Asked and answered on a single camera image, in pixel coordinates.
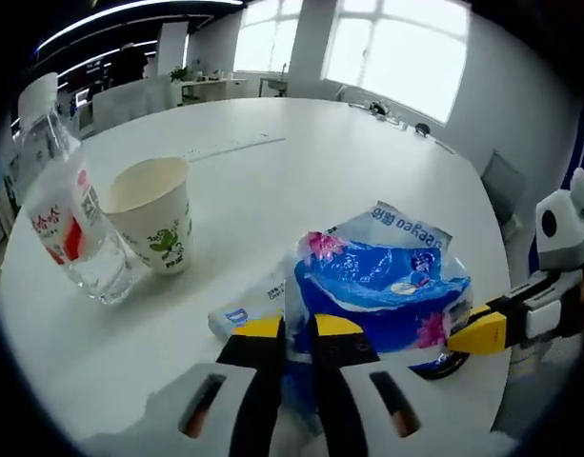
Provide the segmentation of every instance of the bottle cap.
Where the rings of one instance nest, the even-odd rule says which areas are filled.
[[[56,103],[57,74],[48,73],[29,84],[18,97],[21,129],[28,129]]]

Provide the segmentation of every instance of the paper cup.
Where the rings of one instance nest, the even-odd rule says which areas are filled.
[[[141,260],[161,274],[190,261],[188,164],[178,157],[139,162],[113,181],[103,211]]]

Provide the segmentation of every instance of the white robot part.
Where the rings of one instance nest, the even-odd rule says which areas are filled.
[[[536,241],[542,270],[571,270],[584,264],[584,170],[571,190],[557,190],[537,204]]]

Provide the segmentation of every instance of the bright window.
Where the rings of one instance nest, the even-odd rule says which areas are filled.
[[[302,0],[261,0],[243,13],[234,71],[285,71],[290,67]]]
[[[324,77],[446,124],[467,51],[470,13],[452,0],[342,0]]]

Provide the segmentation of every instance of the cup rim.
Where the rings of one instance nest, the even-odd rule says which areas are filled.
[[[118,185],[119,185],[120,183],[123,182],[124,179],[127,179],[134,170],[136,170],[139,167],[146,166],[146,164],[148,162],[155,162],[155,161],[160,162],[160,161],[165,161],[165,160],[176,162],[178,164],[178,166],[175,167],[175,169],[179,172],[179,174],[175,175],[173,177],[173,179],[171,179],[171,183],[166,188],[163,188],[162,191],[156,193],[155,196],[153,198],[151,198],[149,201],[143,201],[141,203],[137,203],[134,205],[130,205],[130,206],[126,206],[126,207],[122,207],[122,208],[113,210],[112,204],[111,204],[111,201],[112,201],[111,195],[112,195],[112,191],[113,191],[114,187],[116,186],[116,183],[118,183]],[[179,186],[182,186],[184,183],[186,183],[186,181],[188,179],[189,168],[190,167],[188,165],[188,162],[186,162],[181,157],[153,157],[151,159],[142,160],[141,162],[137,162],[136,164],[131,165],[130,167],[128,167],[127,169],[122,171],[120,174],[118,174],[115,178],[113,178],[113,182],[111,183],[111,185],[108,188],[108,206],[109,206],[109,208],[105,207],[103,209],[103,212],[107,215],[120,214],[123,212],[130,212],[130,211],[134,211],[136,209],[141,209],[143,207],[146,207],[147,205],[151,205],[152,203],[156,203],[157,201],[161,200],[169,193],[173,192]]]

